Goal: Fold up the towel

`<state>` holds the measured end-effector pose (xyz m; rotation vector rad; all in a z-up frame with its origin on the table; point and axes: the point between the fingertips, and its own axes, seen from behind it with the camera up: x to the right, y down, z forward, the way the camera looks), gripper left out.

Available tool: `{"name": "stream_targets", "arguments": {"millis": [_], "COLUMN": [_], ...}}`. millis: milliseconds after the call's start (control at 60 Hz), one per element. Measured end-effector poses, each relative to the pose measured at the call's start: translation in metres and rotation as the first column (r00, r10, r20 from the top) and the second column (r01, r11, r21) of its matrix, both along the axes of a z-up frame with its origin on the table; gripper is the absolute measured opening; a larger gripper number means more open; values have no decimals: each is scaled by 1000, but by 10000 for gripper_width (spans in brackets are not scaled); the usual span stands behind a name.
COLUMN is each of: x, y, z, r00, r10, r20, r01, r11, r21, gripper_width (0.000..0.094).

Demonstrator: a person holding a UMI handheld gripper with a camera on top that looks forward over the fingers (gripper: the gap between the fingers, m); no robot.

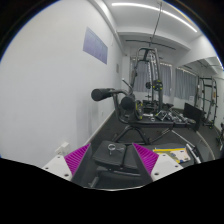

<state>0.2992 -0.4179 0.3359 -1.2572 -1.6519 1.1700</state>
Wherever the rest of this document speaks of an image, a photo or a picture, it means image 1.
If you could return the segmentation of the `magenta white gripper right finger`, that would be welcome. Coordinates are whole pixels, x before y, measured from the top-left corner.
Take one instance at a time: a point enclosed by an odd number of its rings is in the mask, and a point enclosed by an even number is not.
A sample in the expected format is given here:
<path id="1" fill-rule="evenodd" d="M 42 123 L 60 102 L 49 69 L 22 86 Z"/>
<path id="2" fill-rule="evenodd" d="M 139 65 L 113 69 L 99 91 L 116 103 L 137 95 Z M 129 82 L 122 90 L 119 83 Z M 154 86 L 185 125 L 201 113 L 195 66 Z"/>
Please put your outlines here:
<path id="1" fill-rule="evenodd" d="M 169 155 L 133 143 L 133 156 L 143 182 L 154 182 L 183 169 Z"/>

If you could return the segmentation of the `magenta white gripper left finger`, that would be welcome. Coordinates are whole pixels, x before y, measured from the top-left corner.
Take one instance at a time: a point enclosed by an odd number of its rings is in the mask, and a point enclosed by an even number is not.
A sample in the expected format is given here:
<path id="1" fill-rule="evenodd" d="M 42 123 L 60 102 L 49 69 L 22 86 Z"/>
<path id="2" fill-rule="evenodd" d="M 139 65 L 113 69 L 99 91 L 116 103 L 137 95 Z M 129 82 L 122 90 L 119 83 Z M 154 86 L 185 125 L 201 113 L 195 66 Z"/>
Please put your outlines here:
<path id="1" fill-rule="evenodd" d="M 68 181 L 81 181 L 91 157 L 91 144 L 82 146 L 66 156 L 56 155 L 43 170 Z"/>

